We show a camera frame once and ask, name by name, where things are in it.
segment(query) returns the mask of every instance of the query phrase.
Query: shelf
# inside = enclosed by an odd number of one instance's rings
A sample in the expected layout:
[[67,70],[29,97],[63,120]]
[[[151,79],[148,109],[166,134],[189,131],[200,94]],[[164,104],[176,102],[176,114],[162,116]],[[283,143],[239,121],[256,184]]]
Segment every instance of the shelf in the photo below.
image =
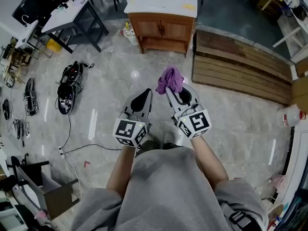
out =
[[186,53],[185,41],[166,39],[166,38],[150,38],[143,37],[141,47],[152,50],[163,50],[163,51],[175,51],[180,53]]

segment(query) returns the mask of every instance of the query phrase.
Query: gray shirt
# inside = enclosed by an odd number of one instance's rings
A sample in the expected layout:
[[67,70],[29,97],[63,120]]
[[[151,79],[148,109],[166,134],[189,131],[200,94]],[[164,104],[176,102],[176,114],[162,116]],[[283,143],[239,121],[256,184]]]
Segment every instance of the gray shirt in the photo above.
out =
[[267,214],[248,182],[224,181],[213,192],[193,150],[152,150],[134,160],[124,199],[112,190],[90,189],[71,230],[239,230],[224,217],[223,203],[250,214],[266,230]]

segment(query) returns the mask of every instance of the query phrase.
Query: purple cloth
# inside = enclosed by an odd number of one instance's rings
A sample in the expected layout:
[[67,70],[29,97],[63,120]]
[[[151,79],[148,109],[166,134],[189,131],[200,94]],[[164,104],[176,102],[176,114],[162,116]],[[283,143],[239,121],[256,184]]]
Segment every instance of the purple cloth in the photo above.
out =
[[164,70],[163,75],[158,79],[158,87],[155,91],[163,95],[166,93],[166,87],[170,87],[174,92],[181,92],[183,80],[184,78],[177,67],[168,66]]

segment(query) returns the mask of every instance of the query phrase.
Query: marble floor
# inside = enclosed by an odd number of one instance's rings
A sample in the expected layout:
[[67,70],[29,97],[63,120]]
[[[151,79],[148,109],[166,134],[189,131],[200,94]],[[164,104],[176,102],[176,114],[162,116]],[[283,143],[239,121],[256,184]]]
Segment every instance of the marble floor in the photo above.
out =
[[[247,179],[262,198],[273,194],[275,190],[267,185],[267,180],[282,171],[290,138],[290,130],[275,123],[276,112],[281,106],[241,93],[193,84],[191,48],[186,58],[183,54],[167,51],[139,54],[138,48],[120,34],[125,20],[104,23],[110,33],[100,42],[101,53],[91,45],[79,45],[73,54],[62,50],[51,59],[40,56],[38,61],[33,60],[23,77],[26,81],[30,77],[35,79],[39,105],[39,112],[26,119],[31,136],[25,139],[23,148],[21,141],[12,136],[12,129],[9,131],[11,121],[6,121],[1,115],[2,136],[8,136],[22,153],[29,153],[31,162],[49,160],[51,176],[59,183],[67,183],[76,177],[61,158],[58,147],[68,137],[69,120],[54,107],[56,82],[60,80],[63,69],[74,61],[95,63],[93,69],[84,70],[82,83],[85,88],[78,95],[70,115],[71,135],[64,148],[69,151],[90,143],[120,148],[112,137],[112,129],[126,98],[145,88],[154,90],[165,67],[174,65],[185,77],[185,83],[196,90],[203,107],[208,110],[213,127],[204,138],[222,161],[230,179]],[[1,94],[2,102],[6,98],[12,100],[14,117],[19,119],[26,118],[24,89],[24,84],[15,83],[13,89],[5,86]],[[172,115],[166,96],[154,91],[149,118],[153,124],[151,133],[160,140],[165,131],[176,129],[170,119]],[[83,193],[91,187],[106,185],[118,154],[118,151],[107,151],[97,146],[70,154]],[[85,161],[90,162],[86,168]],[[79,196],[77,185],[74,191]],[[77,207],[54,220],[60,230],[68,230]]]

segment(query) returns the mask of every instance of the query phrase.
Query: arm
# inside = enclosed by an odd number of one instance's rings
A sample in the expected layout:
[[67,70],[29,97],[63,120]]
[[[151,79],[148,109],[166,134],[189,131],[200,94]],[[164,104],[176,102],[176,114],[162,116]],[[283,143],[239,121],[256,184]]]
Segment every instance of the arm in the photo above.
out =
[[106,189],[118,192],[122,198],[125,195],[130,178],[136,148],[123,146],[107,182]]
[[229,179],[228,174],[202,136],[191,139],[191,142],[203,173],[214,190],[219,182]]

